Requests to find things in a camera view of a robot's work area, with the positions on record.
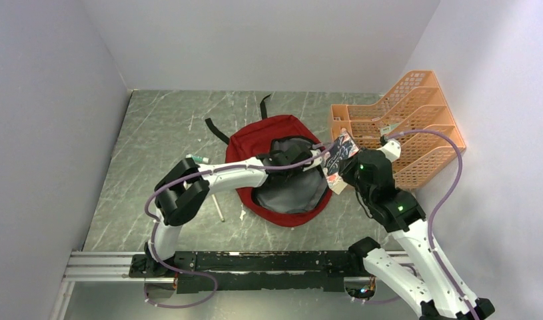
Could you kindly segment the floral cover book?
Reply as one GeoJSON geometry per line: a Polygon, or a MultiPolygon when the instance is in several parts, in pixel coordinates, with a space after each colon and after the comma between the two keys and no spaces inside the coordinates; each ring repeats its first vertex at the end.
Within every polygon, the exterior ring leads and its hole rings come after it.
{"type": "Polygon", "coordinates": [[[330,190],[336,195],[340,195],[348,185],[339,175],[340,164],[356,154],[360,148],[345,128],[341,129],[331,147],[323,157],[322,171],[330,190]]]}

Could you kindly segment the red backpack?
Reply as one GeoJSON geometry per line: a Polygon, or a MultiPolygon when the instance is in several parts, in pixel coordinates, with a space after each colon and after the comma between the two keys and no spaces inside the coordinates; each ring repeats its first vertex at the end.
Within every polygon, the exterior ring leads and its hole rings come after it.
{"type": "MultiPolygon", "coordinates": [[[[319,140],[294,115],[269,117],[264,101],[261,120],[248,124],[231,136],[205,119],[209,130],[227,146],[226,163],[246,160],[273,150],[310,147],[319,140]]],[[[281,227],[296,227],[315,218],[330,201],[332,191],[320,166],[316,171],[294,177],[269,175],[260,187],[238,189],[241,202],[259,217],[281,227]]]]}

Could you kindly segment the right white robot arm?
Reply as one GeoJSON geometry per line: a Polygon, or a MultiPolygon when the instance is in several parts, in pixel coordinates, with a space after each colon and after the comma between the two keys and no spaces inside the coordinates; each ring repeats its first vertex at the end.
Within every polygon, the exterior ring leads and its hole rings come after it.
{"type": "Polygon", "coordinates": [[[391,140],[380,149],[361,149],[340,161],[338,174],[354,187],[370,216],[405,250],[419,276],[395,262],[374,239],[366,237],[349,247],[348,268],[387,284],[419,319],[487,319],[495,307],[478,297],[455,271],[430,233],[426,213],[408,191],[395,185],[392,162],[400,145],[391,140]]]}

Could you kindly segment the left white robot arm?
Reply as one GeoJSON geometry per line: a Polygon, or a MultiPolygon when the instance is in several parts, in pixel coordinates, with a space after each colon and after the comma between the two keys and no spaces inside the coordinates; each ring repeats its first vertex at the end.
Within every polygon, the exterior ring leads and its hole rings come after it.
{"type": "Polygon", "coordinates": [[[236,190],[245,206],[282,227],[315,217],[330,192],[321,169],[322,149],[293,145],[220,165],[180,161],[155,187],[145,213],[155,220],[146,242],[146,267],[156,277],[168,275],[184,224],[196,217],[205,199],[236,190]]]}

